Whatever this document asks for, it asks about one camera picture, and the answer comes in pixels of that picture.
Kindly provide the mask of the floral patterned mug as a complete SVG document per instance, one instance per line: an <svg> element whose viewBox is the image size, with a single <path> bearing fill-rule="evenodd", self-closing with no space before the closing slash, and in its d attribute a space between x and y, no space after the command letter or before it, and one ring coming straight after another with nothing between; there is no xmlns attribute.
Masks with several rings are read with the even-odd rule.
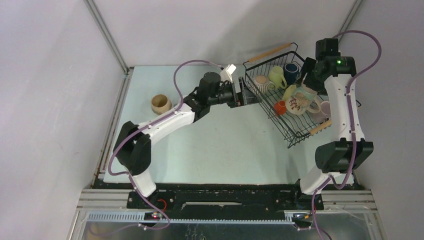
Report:
<svg viewBox="0 0 424 240"><path fill-rule="evenodd" d="M318 93L307 87L299 86L293 92L286 104L287 111L293 115L303 115L305 112L312 114L321 111Z"/></svg>

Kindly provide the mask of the beige ceramic cup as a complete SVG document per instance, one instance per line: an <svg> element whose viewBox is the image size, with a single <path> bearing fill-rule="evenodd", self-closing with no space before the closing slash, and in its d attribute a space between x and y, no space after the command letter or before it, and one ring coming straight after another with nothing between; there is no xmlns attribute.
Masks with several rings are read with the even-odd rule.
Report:
<svg viewBox="0 0 424 240"><path fill-rule="evenodd" d="M172 108L172 102L166 95L158 94L151 99L150 106L155 114L161 115Z"/></svg>

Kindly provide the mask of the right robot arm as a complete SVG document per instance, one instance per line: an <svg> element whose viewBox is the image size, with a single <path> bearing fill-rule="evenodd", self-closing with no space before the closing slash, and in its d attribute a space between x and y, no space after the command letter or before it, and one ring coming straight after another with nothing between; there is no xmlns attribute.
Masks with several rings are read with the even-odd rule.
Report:
<svg viewBox="0 0 424 240"><path fill-rule="evenodd" d="M315 59L307 58L301 70L302 85L318 94L326 94L330 103L331 128L329 143L315 150L315 167L299 180L300 190L291 194L291 204L304 209L312 194L327 184L342 189L352 171L371 155L374 144L365 140L356 101L355 60L341 56L337 38L324 38L315 45Z"/></svg>

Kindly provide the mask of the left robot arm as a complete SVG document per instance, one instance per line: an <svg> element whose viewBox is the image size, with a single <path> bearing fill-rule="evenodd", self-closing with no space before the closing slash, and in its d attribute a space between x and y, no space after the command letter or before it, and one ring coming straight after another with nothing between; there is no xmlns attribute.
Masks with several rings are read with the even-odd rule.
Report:
<svg viewBox="0 0 424 240"><path fill-rule="evenodd" d="M153 208L158 202L158 194L149 172L152 146L179 128L203 118L211 106L226 104L237 108L256 103L258 100L243 77L232 81L216 72L207 72L199 85L172 109L145 123L124 123L111 159L124 167L124 174L139 193L138 201L145 208Z"/></svg>

